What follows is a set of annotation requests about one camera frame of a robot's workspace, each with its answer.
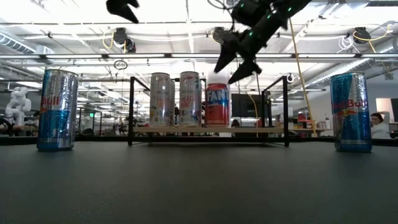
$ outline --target ceiling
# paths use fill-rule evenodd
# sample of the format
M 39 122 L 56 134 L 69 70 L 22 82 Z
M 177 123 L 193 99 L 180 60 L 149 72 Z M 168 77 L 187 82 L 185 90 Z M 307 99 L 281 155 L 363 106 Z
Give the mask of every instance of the ceiling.
M 110 15 L 106 11 L 105 2 L 106 0 L 2 1 L 0 31 L 5 30 L 15 35 L 29 46 L 46 46 L 55 54 L 121 54 L 123 48 L 114 44 L 108 48 L 111 45 L 111 35 L 117 27 L 126 28 L 127 34 L 136 44 L 137 54 L 218 54 L 220 45 L 211 38 L 211 32 L 214 27 L 231 27 L 229 14 L 212 7 L 206 0 L 141 0 L 140 8 L 133 9 L 140 24 L 131 24 Z M 345 35 L 352 34 L 355 27 L 366 27 L 373 39 L 384 36 L 372 41 L 375 46 L 397 34 L 397 7 L 366 7 L 369 1 L 347 2 L 351 3 L 328 4 L 327 1 L 313 1 L 292 18 L 299 53 L 369 52 L 369 44 L 350 44 L 350 40 L 343 43 L 348 46 L 343 48 Z M 244 30 L 247 27 L 236 24 L 235 28 Z M 260 53 L 294 53 L 291 30 L 280 29 L 278 33 L 280 35 L 271 38 L 267 43 L 268 47 Z M 0 47 L 0 54 L 19 52 Z M 205 77 L 214 69 L 216 62 L 214 59 L 189 58 L 134 58 L 125 61 L 129 66 L 122 71 L 113 67 L 114 60 L 57 59 L 52 65 L 32 60 L 8 60 L 7 63 L 39 75 L 46 68 L 60 67 L 85 79 L 108 79 L 111 74 L 115 78 L 118 73 L 119 79 L 135 76 L 149 86 L 151 73 L 166 72 L 172 78 L 177 78 L 181 72 L 194 70 Z M 304 61 L 300 63 L 300 68 L 304 79 L 309 80 L 337 64 L 333 60 Z M 291 73 L 296 79 L 299 74 L 294 60 L 265 60 L 259 62 L 259 65 L 263 69 L 259 75 L 261 88 L 269 86 L 283 74 Z M 227 69 L 234 72 L 236 63 Z M 243 85 L 249 89 L 257 88 L 257 82 L 253 80 Z M 123 89 L 120 94 L 129 98 L 128 83 L 106 82 L 101 86 Z M 238 87 L 233 85 L 232 89 L 237 90 Z M 144 92 L 137 93 L 136 97 L 140 103 L 149 102 L 149 97 Z

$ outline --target black metal rack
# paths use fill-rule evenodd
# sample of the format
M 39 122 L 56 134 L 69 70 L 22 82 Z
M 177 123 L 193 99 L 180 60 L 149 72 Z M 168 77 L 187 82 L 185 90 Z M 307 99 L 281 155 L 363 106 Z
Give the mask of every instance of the black metal rack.
M 272 88 L 275 84 L 279 83 L 280 81 L 283 82 L 283 104 L 284 104 L 284 138 L 268 138 L 265 134 L 261 136 L 261 138 L 247 138 L 247 137 L 230 137 L 230 138 L 209 138 L 209 137 L 184 137 L 184 136 L 153 136 L 150 134 L 148 137 L 139 137 L 135 136 L 134 133 L 134 84 L 137 82 L 140 84 L 144 91 L 150 91 L 149 87 L 143 84 L 140 80 L 136 77 L 131 77 L 130 79 L 130 104 L 129 104 L 129 134 L 127 136 L 128 145 L 132 146 L 133 141 L 137 142 L 261 142 L 261 143 L 271 143 L 271 142 L 284 142 L 284 145 L 287 147 L 289 146 L 289 126 L 288 126 L 288 107 L 287 107 L 287 77 L 283 76 L 276 80 L 272 85 L 267 87 L 265 90 L 262 91 L 261 95 L 261 105 L 262 105 L 262 113 L 261 113 L 261 121 L 262 127 L 265 128 L 265 92 Z

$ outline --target silver can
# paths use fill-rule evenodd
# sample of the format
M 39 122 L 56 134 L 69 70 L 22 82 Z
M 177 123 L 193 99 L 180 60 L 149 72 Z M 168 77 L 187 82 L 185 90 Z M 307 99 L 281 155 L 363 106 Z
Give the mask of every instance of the silver can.
M 175 119 L 175 82 L 170 82 L 170 126 L 174 127 Z
M 78 75 L 63 70 L 44 72 L 40 104 L 39 151 L 71 150 L 75 141 Z
M 170 75 L 153 73 L 150 78 L 149 126 L 170 126 Z
M 180 126 L 201 127 L 201 83 L 199 73 L 180 76 Z

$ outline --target table surface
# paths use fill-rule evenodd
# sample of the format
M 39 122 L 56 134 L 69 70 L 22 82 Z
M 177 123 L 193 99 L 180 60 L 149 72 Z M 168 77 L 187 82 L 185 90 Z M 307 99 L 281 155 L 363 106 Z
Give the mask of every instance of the table surface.
M 398 149 L 0 147 L 0 223 L 397 223 Z

